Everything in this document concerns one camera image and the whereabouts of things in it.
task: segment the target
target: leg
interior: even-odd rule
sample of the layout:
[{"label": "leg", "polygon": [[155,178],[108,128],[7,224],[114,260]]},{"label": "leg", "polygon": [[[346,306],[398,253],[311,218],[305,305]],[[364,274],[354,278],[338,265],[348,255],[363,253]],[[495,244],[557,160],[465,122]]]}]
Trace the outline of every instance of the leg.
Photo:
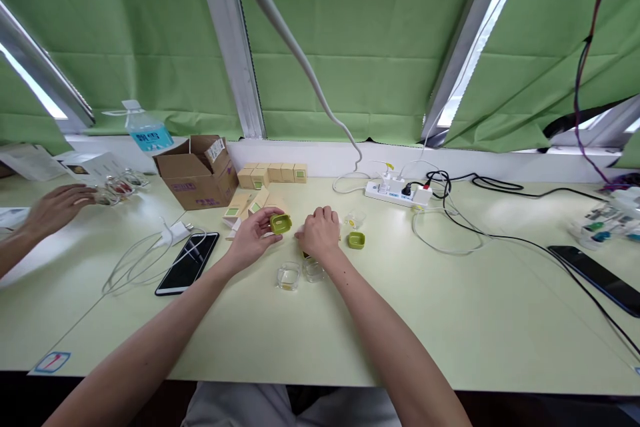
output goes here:
[{"label": "leg", "polygon": [[297,419],[298,427],[400,427],[383,388],[344,387],[320,397]]},{"label": "leg", "polygon": [[284,385],[198,382],[183,427],[293,427]]}]

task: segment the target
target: light green table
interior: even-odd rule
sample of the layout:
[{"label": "light green table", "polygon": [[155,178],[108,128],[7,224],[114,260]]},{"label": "light green table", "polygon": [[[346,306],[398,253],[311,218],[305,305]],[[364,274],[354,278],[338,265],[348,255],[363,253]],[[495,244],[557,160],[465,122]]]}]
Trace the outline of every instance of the light green table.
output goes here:
[{"label": "light green table", "polygon": [[[561,184],[532,184],[527,192],[543,193]],[[574,188],[593,193],[587,186]],[[567,227],[572,220],[580,220],[598,202],[571,192],[557,192],[544,199],[527,199],[514,195],[504,195],[475,188],[472,192],[476,214],[492,227],[492,233],[517,236],[536,242],[542,246],[575,246],[605,266],[624,282],[640,291],[640,244],[629,240],[616,239],[607,242],[597,252],[582,248],[569,235]],[[549,256],[536,252],[518,243],[506,242],[509,249],[531,272],[573,311],[582,322],[601,338],[629,369],[640,367],[640,358],[627,347],[621,336],[604,318],[597,306],[584,291]],[[582,284],[599,300],[611,317],[626,331],[627,335],[640,346],[640,319],[624,312],[620,307],[595,289],[589,282],[575,274]]]},{"label": "light green table", "polygon": [[[30,370],[101,297],[134,240],[175,222],[184,209],[158,177],[115,207],[90,205],[42,241],[0,281],[0,370]],[[0,207],[29,207],[68,175],[48,182],[0,180]]]},{"label": "light green table", "polygon": [[[533,271],[533,264],[515,252],[515,246],[493,242],[469,256],[439,254],[412,234],[412,213],[407,208],[366,198],[360,192],[338,195],[331,190],[330,179],[272,184],[269,189],[285,199],[294,229],[318,205],[332,205],[342,216],[353,208],[367,212],[365,249],[343,247],[356,268],[424,343],[455,389],[640,394],[640,377],[612,347],[611,339],[595,333]],[[505,196],[494,199],[493,204],[477,201],[473,197],[477,189],[467,183],[456,183],[454,194],[463,213],[484,228],[493,220],[486,218],[488,211],[508,209],[514,202]],[[192,211],[182,220],[210,232],[226,232],[222,214],[223,209]],[[440,213],[425,214],[419,229],[442,248],[477,243],[475,234]],[[228,246],[229,242],[219,241],[209,266]],[[173,248],[157,271],[170,265],[178,251],[179,246]],[[379,384],[329,280],[319,284],[301,280],[296,292],[275,287],[277,268],[291,260],[301,262],[293,231],[227,286],[171,378]],[[56,375],[88,374],[171,302],[170,297],[153,295],[157,283],[102,299],[52,348],[71,353]]]}]

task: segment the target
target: black smartphone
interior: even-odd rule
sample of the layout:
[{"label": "black smartphone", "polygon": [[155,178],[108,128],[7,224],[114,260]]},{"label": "black smartphone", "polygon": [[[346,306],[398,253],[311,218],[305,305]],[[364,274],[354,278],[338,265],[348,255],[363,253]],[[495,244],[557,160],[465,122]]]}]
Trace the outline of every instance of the black smartphone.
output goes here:
[{"label": "black smartphone", "polygon": [[173,267],[169,269],[165,277],[155,290],[159,297],[177,295],[184,292],[189,286],[198,280],[207,265],[207,260],[213,252],[220,234],[211,232],[208,234],[193,234],[175,258]]},{"label": "black smartphone", "polygon": [[587,254],[571,246],[551,246],[578,274],[634,317],[640,317],[640,292],[626,284]]}]

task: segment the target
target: power strip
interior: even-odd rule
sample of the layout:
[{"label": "power strip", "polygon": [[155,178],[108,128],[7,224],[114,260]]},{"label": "power strip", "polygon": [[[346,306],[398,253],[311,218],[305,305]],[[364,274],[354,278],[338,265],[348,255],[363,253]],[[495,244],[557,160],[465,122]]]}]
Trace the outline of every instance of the power strip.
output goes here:
[{"label": "power strip", "polygon": [[431,194],[433,193],[431,189],[428,189],[426,192],[423,192],[421,197],[424,199],[424,203],[419,203],[413,201],[413,197],[415,196],[415,192],[412,191],[411,195],[403,195],[402,193],[380,193],[379,184],[370,181],[367,182],[367,188],[365,189],[365,197],[371,197],[382,201],[388,201],[391,203],[396,203],[397,205],[402,205],[403,207],[414,207],[418,205],[419,207],[427,207],[429,203],[429,199],[431,198]]}]

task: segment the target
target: white wall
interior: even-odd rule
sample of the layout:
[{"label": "white wall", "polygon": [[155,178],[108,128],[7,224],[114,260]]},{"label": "white wall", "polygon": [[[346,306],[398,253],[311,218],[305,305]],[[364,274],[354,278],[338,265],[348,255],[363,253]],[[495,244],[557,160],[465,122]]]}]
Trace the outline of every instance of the white wall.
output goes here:
[{"label": "white wall", "polygon": [[[185,141],[174,137],[176,142]],[[78,151],[110,151],[119,156],[130,167],[154,172],[153,160],[147,157],[128,135],[111,137],[85,137],[68,135],[67,141]],[[337,177],[353,171],[357,152],[350,143],[300,142],[273,140],[246,140],[229,142],[229,153],[237,169],[247,162],[306,163],[309,177]],[[385,169],[384,165],[368,160],[382,160],[400,170],[406,163],[420,157],[421,149],[365,142],[358,146],[363,152],[361,171],[375,173]],[[611,169],[619,153],[605,149],[588,149],[589,157],[604,174],[613,178],[633,170]],[[601,183],[601,179],[587,161],[579,155],[577,148],[554,147],[548,153],[522,151],[511,153],[488,153],[468,150],[439,149],[425,151],[424,160],[446,170],[452,177],[477,172],[505,181],[516,182],[561,182]],[[425,163],[414,163],[405,169],[404,177],[422,178],[433,168]]]}]

